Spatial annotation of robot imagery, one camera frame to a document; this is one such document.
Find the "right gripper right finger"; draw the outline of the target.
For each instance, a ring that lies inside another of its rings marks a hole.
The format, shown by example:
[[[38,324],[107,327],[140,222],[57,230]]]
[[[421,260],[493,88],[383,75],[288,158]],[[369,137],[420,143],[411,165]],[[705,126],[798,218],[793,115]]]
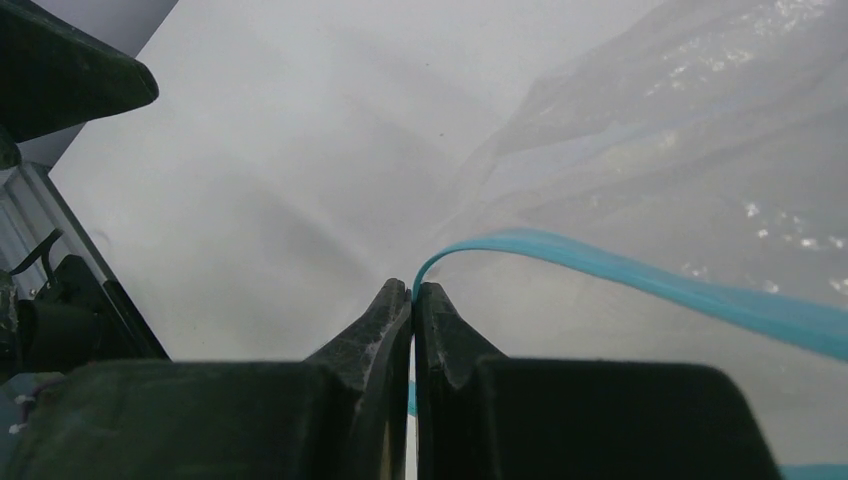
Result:
[[[422,479],[777,479],[741,391],[681,363],[511,358],[425,283],[413,304]]]

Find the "clear zip top bag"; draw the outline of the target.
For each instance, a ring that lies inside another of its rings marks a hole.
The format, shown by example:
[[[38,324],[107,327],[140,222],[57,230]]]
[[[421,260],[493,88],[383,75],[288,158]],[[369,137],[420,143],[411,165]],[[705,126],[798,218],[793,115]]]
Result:
[[[847,475],[847,5],[438,2],[416,65],[485,104],[404,268],[519,357],[698,363],[786,479]]]

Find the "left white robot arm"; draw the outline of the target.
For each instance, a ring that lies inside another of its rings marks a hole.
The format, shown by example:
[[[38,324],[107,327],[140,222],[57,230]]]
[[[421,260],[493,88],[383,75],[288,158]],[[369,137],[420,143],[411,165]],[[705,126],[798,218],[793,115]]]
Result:
[[[1,5],[1,375],[166,353],[24,143],[152,103],[138,60],[31,1]]]

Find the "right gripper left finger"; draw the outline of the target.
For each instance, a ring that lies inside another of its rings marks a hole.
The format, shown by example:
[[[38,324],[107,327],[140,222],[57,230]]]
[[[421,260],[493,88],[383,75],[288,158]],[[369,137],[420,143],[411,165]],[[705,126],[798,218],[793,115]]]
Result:
[[[41,390],[5,479],[401,479],[411,303],[390,279],[296,362],[111,361]]]

